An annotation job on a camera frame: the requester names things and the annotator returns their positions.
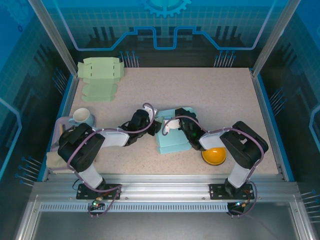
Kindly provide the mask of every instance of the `yellow bowl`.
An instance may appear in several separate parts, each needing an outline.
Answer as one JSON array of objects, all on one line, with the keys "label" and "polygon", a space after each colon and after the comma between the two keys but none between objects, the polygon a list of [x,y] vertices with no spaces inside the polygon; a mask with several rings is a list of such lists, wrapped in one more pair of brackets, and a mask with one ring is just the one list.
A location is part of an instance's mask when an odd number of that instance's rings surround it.
[{"label": "yellow bowl", "polygon": [[210,165],[218,166],[223,164],[227,157],[224,147],[214,147],[201,152],[202,159]]}]

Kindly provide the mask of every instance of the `white cup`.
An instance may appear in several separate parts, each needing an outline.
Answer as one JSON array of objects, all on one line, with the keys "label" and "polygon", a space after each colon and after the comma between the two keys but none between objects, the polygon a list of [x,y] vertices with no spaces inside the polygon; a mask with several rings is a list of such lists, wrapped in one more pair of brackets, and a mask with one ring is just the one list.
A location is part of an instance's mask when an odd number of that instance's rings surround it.
[{"label": "white cup", "polygon": [[89,110],[86,108],[77,109],[72,118],[69,119],[69,123],[75,126],[79,126],[80,124],[88,124],[90,127],[94,125],[94,118],[90,114]]}]

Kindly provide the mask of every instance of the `black cable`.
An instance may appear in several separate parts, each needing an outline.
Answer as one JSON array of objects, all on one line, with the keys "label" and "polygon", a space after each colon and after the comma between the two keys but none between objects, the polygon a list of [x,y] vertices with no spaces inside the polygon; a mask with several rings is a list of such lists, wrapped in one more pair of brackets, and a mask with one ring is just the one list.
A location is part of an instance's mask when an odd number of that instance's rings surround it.
[{"label": "black cable", "polygon": [[79,179],[77,179],[77,180],[74,181],[74,183],[73,183],[73,185],[72,185],[73,190],[76,190],[76,191],[77,191],[77,189],[75,189],[74,186],[76,185],[76,183],[77,183],[78,181],[79,181]]}]

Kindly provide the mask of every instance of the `gear logo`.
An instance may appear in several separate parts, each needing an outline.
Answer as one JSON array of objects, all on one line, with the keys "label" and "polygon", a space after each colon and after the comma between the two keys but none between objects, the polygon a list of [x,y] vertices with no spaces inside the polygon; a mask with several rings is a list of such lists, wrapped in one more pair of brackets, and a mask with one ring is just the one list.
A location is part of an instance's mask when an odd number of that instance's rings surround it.
[{"label": "gear logo", "polygon": [[181,10],[187,9],[187,4],[191,4],[191,0],[141,0],[144,5],[144,10],[149,10],[150,14],[155,14],[157,17],[168,15],[173,17],[175,14],[180,14]]},{"label": "gear logo", "polygon": [[22,24],[28,19],[29,6],[27,0],[0,0],[0,8],[3,7],[18,24]]}]

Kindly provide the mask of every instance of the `speckled table surface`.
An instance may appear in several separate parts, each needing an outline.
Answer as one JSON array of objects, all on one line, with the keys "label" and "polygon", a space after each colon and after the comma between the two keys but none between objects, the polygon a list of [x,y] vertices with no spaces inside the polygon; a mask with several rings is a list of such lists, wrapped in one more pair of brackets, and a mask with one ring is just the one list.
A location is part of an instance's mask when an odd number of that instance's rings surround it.
[{"label": "speckled table surface", "polygon": [[[88,108],[99,128],[120,126],[148,102],[159,111],[192,107],[208,130],[230,127],[241,120],[270,146],[247,68],[126,68],[112,102],[82,101],[84,85],[81,80],[70,115],[78,108]],[[128,147],[101,148],[94,163],[103,174],[229,174],[234,164],[229,153],[219,166],[208,165],[193,149],[161,155],[156,138],[148,134]],[[271,149],[255,173],[278,173]]]}]

